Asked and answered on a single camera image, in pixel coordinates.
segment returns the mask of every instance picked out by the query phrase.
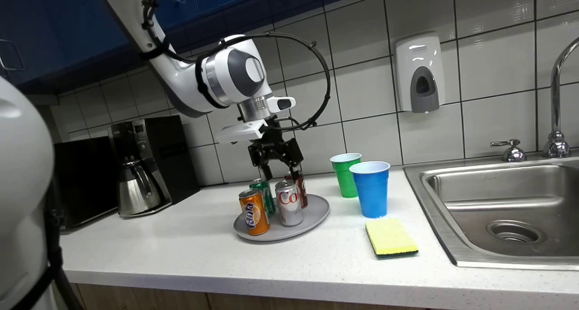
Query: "sink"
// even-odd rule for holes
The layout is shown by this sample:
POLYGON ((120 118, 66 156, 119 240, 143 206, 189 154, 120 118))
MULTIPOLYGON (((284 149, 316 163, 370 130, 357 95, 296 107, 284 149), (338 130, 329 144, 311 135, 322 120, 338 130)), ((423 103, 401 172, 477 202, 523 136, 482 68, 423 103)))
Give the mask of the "sink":
POLYGON ((579 270, 579 157, 492 157, 404 171, 455 265, 579 270))

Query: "round tray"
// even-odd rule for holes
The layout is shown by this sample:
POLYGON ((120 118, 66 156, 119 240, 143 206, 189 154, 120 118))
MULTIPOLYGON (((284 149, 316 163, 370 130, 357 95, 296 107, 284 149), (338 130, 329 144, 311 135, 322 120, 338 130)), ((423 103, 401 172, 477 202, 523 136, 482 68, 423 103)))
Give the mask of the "round tray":
POLYGON ((279 210, 275 215, 269 218, 269 231, 261 235, 249 235, 247 233, 246 221, 243 217, 243 213, 237 216, 237 219, 233 222, 233 227, 237 235, 252 241, 278 241, 284 238, 291 238, 308 232, 309 230, 316 227, 319 223, 326 218, 329 214, 329 203, 324 198, 317 195, 308 194, 308 206, 302 209, 304 212, 304 221, 295 227, 284 227, 281 225, 279 210))

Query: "white countertop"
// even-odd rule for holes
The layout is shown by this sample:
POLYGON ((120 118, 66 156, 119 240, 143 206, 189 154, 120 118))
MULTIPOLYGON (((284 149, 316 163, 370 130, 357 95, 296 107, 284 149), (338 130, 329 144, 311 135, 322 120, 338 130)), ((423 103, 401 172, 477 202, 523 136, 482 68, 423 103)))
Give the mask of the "white countertop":
POLYGON ((378 260, 357 198, 331 174, 306 176, 330 215, 277 243, 237 237, 237 195, 246 184, 205 188, 156 215, 110 215, 61 237, 70 281, 451 310, 579 309, 579 272, 455 267, 401 168, 390 170, 387 217, 400 219, 416 256, 378 260))

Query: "soda can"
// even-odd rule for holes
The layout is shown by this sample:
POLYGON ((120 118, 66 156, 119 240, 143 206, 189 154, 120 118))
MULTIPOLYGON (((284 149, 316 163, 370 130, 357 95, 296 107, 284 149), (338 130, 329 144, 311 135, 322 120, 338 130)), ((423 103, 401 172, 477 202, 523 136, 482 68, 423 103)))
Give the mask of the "soda can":
MULTIPOLYGON (((306 193, 306 181, 304 180, 304 174, 298 170, 299 177, 295 181, 296 186, 298 186, 299 194, 302 197, 302 208, 306 208, 308 206, 308 194, 306 193)), ((284 179, 292 182, 294 178, 291 176, 291 172, 288 172, 284 176, 284 179)))
POLYGON ((281 224, 295 227, 304 221, 298 187, 293 181, 283 180, 275 185, 275 198, 280 209, 281 224))
POLYGON ((239 194, 239 203, 242 205, 246 219, 247 232, 250 235, 264 234, 269 230, 269 219, 263 211, 263 199, 257 189, 248 189, 239 194))
POLYGON ((263 198, 263 207, 267 216, 275 215, 275 204, 273 203, 273 197, 271 196, 271 188, 269 187, 269 181, 262 178, 253 180, 250 183, 250 189, 257 189, 261 191, 261 196, 263 198))

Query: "sponge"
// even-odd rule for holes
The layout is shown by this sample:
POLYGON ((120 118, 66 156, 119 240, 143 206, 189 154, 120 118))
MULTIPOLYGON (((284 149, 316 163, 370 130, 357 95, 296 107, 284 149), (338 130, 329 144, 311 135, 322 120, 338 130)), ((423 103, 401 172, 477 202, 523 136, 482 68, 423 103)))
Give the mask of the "sponge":
POLYGON ((418 252, 418 246, 398 219, 377 219, 367 222, 366 232, 379 258, 411 255, 418 252))

